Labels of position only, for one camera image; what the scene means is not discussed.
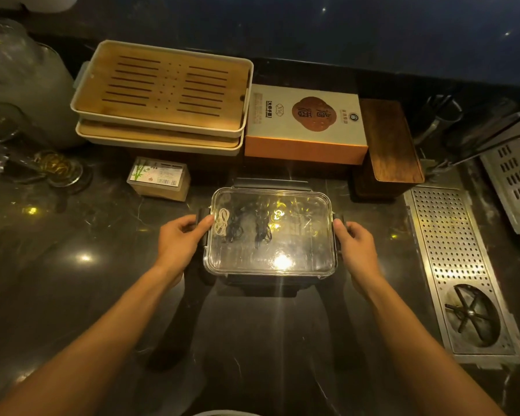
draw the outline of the forearm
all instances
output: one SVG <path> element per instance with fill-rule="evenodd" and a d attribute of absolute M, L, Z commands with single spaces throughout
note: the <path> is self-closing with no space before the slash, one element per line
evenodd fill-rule
<path fill-rule="evenodd" d="M 93 413 L 152 317 L 166 280 L 159 270 L 145 273 L 92 327 L 11 391 L 0 416 Z"/>
<path fill-rule="evenodd" d="M 504 416 L 383 278 L 366 288 L 395 366 L 428 416 Z"/>

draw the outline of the person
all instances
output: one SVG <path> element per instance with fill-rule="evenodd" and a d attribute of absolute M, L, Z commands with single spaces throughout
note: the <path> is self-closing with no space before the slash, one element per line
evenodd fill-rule
<path fill-rule="evenodd" d="M 162 295 L 175 286 L 213 223 L 194 215 L 162 226 L 154 265 L 73 343 L 14 387 L 0 416 L 70 416 L 96 412 L 108 386 L 136 345 Z M 371 305 L 397 371 L 427 416 L 505 416 L 499 406 L 424 329 L 388 284 L 374 238 L 361 225 L 336 219 L 343 260 Z"/>

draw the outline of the bamboo tray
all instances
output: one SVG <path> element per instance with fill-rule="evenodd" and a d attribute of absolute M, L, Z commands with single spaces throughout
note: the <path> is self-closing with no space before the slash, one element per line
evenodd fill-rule
<path fill-rule="evenodd" d="M 95 121 L 238 138 L 252 72 L 241 58 L 106 40 L 71 108 Z"/>
<path fill-rule="evenodd" d="M 234 156 L 243 145 L 238 139 L 187 132 L 79 120 L 77 134 L 97 144 Z"/>

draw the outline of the wooden lid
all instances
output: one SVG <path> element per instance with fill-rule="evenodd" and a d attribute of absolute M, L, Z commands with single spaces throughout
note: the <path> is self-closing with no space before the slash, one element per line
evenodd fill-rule
<path fill-rule="evenodd" d="M 78 111 L 222 130 L 242 125 L 246 63 L 108 41 L 89 67 Z"/>
<path fill-rule="evenodd" d="M 219 148 L 235 148 L 240 139 L 219 136 L 205 136 L 190 132 L 159 130 L 130 125 L 109 124 L 98 121 L 81 120 L 77 131 L 83 136 L 94 136 L 153 143 L 182 144 L 188 146 L 207 146 Z"/>
<path fill-rule="evenodd" d="M 401 104 L 360 99 L 374 176 L 381 182 L 422 183 L 422 167 Z"/>

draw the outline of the transparent lid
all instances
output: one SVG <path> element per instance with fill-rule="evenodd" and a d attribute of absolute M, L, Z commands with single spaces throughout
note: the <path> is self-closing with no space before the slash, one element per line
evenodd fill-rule
<path fill-rule="evenodd" d="M 319 192 L 221 188 L 204 266 L 213 274 L 329 276 L 336 267 L 332 210 Z"/>

